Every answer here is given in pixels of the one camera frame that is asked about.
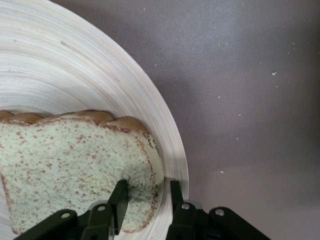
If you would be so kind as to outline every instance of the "gray table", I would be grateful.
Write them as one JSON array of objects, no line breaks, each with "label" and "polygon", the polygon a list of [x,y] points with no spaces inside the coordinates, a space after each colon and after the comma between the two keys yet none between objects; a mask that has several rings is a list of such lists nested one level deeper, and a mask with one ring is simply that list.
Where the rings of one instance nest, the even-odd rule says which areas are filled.
[{"label": "gray table", "polygon": [[189,197],[275,240],[320,239],[320,1],[55,0],[145,70],[185,147]]}]

